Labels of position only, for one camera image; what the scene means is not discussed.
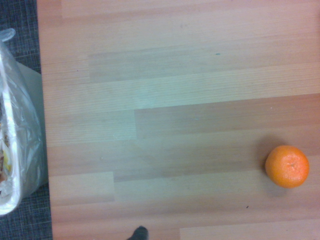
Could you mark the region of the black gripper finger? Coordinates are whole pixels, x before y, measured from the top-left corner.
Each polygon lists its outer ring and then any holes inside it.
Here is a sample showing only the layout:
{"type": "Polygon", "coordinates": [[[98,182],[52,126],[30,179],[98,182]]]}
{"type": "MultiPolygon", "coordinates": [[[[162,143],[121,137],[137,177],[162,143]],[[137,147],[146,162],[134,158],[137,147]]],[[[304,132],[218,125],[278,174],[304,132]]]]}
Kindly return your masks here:
{"type": "Polygon", "coordinates": [[[148,240],[149,239],[149,231],[144,226],[139,226],[133,232],[133,234],[127,240],[148,240]]]}

